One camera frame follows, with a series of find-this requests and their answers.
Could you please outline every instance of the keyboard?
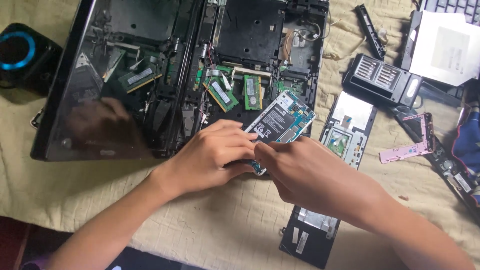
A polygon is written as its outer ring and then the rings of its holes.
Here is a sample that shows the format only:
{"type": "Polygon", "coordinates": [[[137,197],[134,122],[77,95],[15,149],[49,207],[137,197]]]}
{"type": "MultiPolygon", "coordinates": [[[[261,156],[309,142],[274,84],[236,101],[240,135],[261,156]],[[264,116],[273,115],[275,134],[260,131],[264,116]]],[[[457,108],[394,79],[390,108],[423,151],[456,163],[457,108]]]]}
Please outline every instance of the keyboard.
{"type": "Polygon", "coordinates": [[[428,0],[425,10],[430,12],[463,13],[469,24],[479,25],[479,0],[428,0]]]}

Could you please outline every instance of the beige bedsheet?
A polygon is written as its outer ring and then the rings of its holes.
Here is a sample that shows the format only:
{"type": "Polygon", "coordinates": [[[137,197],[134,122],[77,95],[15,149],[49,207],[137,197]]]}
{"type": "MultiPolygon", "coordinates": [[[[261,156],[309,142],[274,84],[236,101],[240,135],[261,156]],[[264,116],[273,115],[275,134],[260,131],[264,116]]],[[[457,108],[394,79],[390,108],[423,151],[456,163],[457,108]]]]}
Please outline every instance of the beige bedsheet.
{"type": "MultiPolygon", "coordinates": [[[[78,0],[1,0],[0,29],[22,22],[63,45],[78,0]]],[[[361,1],[331,0],[332,22],[325,43],[312,136],[318,138],[341,73],[363,40],[353,8],[361,1]]],[[[386,61],[400,51],[400,28],[414,9],[410,0],[365,0],[377,29],[388,31],[386,61]]],[[[353,55],[369,53],[363,43],[353,55]]],[[[137,185],[158,161],[43,163],[30,159],[35,130],[29,119],[44,100],[22,90],[0,90],[0,215],[73,232],[137,185]]],[[[480,269],[480,230],[465,207],[425,158],[381,165],[378,152],[411,140],[380,111],[360,171],[401,203],[441,226],[480,269]]],[[[226,186],[189,194],[165,205],[140,227],[130,245],[207,269],[314,269],[280,252],[279,230],[292,205],[282,202],[269,180],[245,175],[226,186]]],[[[400,269],[405,266],[379,237],[341,223],[328,269],[400,269]]]]}

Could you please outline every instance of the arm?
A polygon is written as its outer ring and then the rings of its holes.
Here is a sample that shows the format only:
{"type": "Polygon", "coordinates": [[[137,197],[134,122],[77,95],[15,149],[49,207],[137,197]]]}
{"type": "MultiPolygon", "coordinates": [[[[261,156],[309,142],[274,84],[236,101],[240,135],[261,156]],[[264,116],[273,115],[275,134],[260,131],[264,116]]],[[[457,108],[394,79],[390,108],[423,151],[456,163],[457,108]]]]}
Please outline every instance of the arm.
{"type": "Polygon", "coordinates": [[[225,166],[234,160],[254,158],[251,140],[257,134],[247,134],[241,126],[220,120],[198,132],[176,156],[156,167],[131,192],[73,234],[53,254],[46,269],[105,269],[142,223],[168,201],[252,172],[247,164],[225,166]]]}
{"type": "Polygon", "coordinates": [[[475,269],[446,233],[320,142],[301,137],[289,144],[260,143],[255,159],[284,201],[386,237],[410,269],[475,269]]]}

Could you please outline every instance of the blue led ring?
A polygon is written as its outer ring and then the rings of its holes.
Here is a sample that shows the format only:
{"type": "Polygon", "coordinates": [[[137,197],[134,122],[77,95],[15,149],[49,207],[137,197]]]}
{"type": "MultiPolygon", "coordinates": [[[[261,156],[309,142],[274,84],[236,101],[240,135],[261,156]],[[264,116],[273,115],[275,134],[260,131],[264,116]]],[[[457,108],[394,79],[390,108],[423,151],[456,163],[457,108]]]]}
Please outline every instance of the blue led ring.
{"type": "Polygon", "coordinates": [[[3,70],[13,70],[13,69],[19,69],[21,67],[24,67],[25,65],[28,64],[28,62],[31,61],[31,59],[33,58],[33,55],[35,54],[35,42],[31,35],[25,32],[20,32],[20,31],[11,32],[11,33],[7,33],[0,36],[0,42],[3,42],[11,37],[23,37],[28,42],[28,46],[29,46],[28,54],[23,60],[15,64],[5,64],[0,62],[0,68],[3,70]]]}

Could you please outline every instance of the black speaker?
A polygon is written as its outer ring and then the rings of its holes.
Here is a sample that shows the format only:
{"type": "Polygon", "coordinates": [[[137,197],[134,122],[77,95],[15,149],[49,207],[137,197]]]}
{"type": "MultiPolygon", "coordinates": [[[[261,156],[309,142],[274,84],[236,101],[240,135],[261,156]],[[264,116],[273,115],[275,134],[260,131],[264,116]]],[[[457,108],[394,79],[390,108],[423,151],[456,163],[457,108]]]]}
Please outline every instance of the black speaker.
{"type": "Polygon", "coordinates": [[[0,33],[0,88],[47,95],[62,48],[32,28],[14,23],[0,33]]]}

